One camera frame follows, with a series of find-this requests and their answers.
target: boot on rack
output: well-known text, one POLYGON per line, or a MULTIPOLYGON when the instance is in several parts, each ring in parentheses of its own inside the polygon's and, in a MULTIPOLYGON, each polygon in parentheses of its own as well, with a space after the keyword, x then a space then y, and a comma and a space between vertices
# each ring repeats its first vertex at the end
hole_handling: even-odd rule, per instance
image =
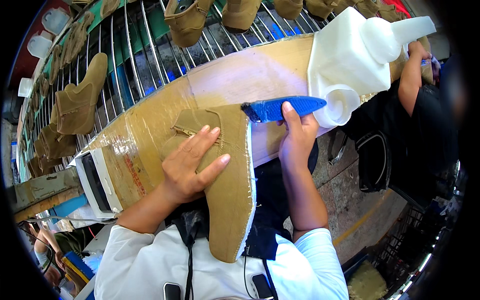
POLYGON ((71 63, 77 59, 78 54, 82 51, 82 48, 87 41, 87 28, 92 24, 94 19, 95 15, 92 12, 86 12, 84 14, 84 20, 77 26, 77 30, 71 41, 72 49, 69 57, 67 57, 67 63, 71 63))
POLYGON ((63 68, 65 68, 65 66, 67 65, 67 59, 70 56, 70 53, 73 47, 73 44, 72 44, 73 37, 75 36, 75 31, 77 30, 78 26, 79 26, 78 22, 72 23, 72 26, 70 27, 70 32, 68 33, 68 36, 65 39, 65 42, 63 43, 63 50, 61 52, 60 64, 59 64, 60 70, 63 70, 63 68))
POLYGON ((60 63, 61 63, 61 45, 53 46, 52 50, 52 63, 50 64, 50 77, 48 79, 48 83, 53 85, 60 70, 60 63))
POLYGON ((28 170, 32 175, 32 178, 43 176, 42 169, 40 169, 37 153, 33 154, 33 158, 28 161, 27 165, 28 165, 28 170))
POLYGON ((47 159, 71 156, 77 151, 75 136, 58 133, 55 124, 43 127, 40 134, 47 159))
POLYGON ((165 8, 165 23, 170 27, 172 39, 178 46, 185 48, 195 45, 202 35, 205 18, 214 0, 195 0, 189 8, 175 13, 177 0, 169 0, 165 8))
POLYGON ((256 207, 251 123, 240 104, 182 110, 173 126, 175 135, 163 146, 161 158, 164 161, 181 142, 205 125, 211 130, 219 127, 220 135, 196 172, 223 154, 231 157, 227 167, 204 191, 210 211, 210 252, 218 260, 234 263, 245 248, 256 207))
POLYGON ((305 0, 310 16, 319 22, 325 21, 333 9, 338 6, 337 2, 338 0, 305 0))
POLYGON ((233 34, 246 32, 257 15, 262 0, 227 0, 222 10, 222 23, 233 34))
POLYGON ((357 4, 357 2, 359 2, 360 0, 339 0, 338 1, 338 6, 335 7, 333 9, 333 11, 338 15, 340 14, 342 11, 345 10, 345 8, 349 7, 349 6, 354 6, 355 4, 357 4))
POLYGON ((37 111, 38 106, 40 105, 39 104, 39 102, 40 102, 39 93, 40 93, 39 83, 38 83, 38 81, 35 81, 35 83, 33 84, 33 88, 32 88, 32 110, 33 111, 37 111))
POLYGON ((100 8, 100 17, 105 19, 110 16, 120 5, 120 0, 103 0, 100 8))
POLYGON ((273 0, 275 11, 287 20, 295 20, 303 8, 303 0, 273 0))
POLYGON ((55 93, 57 131, 62 134, 89 134, 95 119, 95 105, 107 76, 107 55, 97 53, 88 65, 82 82, 75 88, 55 93))
POLYGON ((48 89, 50 88, 47 80, 47 73, 41 73, 38 77, 38 83, 40 84, 40 94, 43 98, 47 98, 48 89))
POLYGON ((61 164, 61 158, 48 159, 44 156, 39 160, 40 169, 42 169, 43 175, 51 174, 53 167, 61 164))
POLYGON ((380 5, 378 12, 382 19, 389 21, 390 23, 402 20, 402 17, 396 11, 396 6, 394 4, 391 5, 380 5))
POLYGON ((373 0, 360 0, 357 3, 357 8, 365 18, 375 17, 380 8, 380 0, 377 0, 377 2, 373 2, 373 0))
POLYGON ((41 134, 38 134, 37 140, 33 142, 33 147, 35 148, 35 152, 38 153, 38 156, 42 157, 46 154, 41 134))

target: blue utility knife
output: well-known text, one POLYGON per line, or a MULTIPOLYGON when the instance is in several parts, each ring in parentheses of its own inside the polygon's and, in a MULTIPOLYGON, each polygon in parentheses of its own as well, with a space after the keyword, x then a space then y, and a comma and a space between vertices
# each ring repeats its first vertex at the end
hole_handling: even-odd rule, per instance
POLYGON ((300 116, 308 115, 324 107, 327 102, 320 98, 309 96, 290 96, 262 100, 255 102, 244 102, 241 109, 252 122, 273 122, 284 120, 282 115, 282 103, 288 101, 300 116))

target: cardboard work surface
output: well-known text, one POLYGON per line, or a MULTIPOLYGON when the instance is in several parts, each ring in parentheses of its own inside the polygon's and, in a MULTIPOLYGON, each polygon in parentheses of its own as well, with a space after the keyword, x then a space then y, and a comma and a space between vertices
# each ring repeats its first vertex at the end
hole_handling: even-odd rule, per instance
MULTIPOLYGON (((105 147, 108 172, 127 208, 163 179, 160 153, 173 135, 182 109, 208 108, 271 98, 307 95, 313 34, 288 37, 245 49, 192 69, 111 122, 88 147, 105 147)), ((320 128, 318 135, 330 129, 320 128)), ((252 126, 255 166, 278 156, 285 127, 252 126)))

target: wooden beam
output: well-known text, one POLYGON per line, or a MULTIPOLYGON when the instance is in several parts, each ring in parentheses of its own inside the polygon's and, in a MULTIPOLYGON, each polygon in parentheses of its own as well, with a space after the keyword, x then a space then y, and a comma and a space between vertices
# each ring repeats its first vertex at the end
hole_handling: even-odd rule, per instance
POLYGON ((82 188, 82 184, 75 167, 22 182, 15 185, 17 201, 11 203, 12 211, 20 212, 55 194, 79 188, 82 188))
POLYGON ((38 203, 35 203, 32 206, 29 206, 24 210, 19 211, 14 215, 15 222, 27 220, 28 218, 34 217, 36 214, 39 214, 47 209, 51 209, 52 207, 59 205, 60 203, 63 203, 67 200, 78 197, 83 193, 84 191, 82 187, 72 188, 60 192, 38 203))

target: black strap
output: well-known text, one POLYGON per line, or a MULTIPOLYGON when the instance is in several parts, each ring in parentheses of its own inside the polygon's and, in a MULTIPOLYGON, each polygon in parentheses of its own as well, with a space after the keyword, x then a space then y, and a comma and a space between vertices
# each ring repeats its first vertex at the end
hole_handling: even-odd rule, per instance
POLYGON ((192 285, 192 277, 193 277, 193 256, 192 256, 192 248, 193 244, 195 244, 195 238, 197 237, 198 228, 195 231, 195 235, 193 236, 192 242, 189 243, 188 246, 188 275, 187 275, 187 286, 185 288, 185 300, 190 299, 190 291, 192 291, 192 300, 193 300, 193 285, 192 285))
POLYGON ((267 273, 268 283, 270 284, 270 289, 272 290, 273 299, 278 300, 275 285, 273 284, 272 276, 270 275, 270 271, 268 270, 267 260, 264 258, 262 259, 262 262, 264 263, 265 272, 267 273))

